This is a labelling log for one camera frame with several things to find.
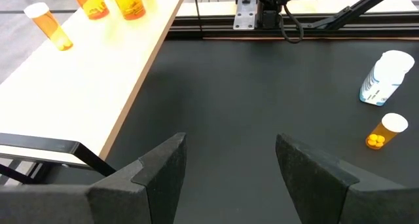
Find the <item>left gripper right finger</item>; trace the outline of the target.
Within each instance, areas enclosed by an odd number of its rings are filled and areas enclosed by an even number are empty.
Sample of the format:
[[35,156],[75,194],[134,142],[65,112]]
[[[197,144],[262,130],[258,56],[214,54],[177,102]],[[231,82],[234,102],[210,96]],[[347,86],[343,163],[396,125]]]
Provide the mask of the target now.
[[418,188],[354,166],[287,134],[276,137],[282,178],[302,223],[417,223]]

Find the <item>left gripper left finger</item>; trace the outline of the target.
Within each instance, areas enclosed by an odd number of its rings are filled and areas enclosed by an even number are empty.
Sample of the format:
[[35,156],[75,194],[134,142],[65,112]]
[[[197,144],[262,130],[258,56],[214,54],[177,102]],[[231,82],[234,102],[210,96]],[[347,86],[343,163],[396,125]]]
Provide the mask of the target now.
[[94,223],[173,223],[187,164],[186,134],[177,133],[91,186]]

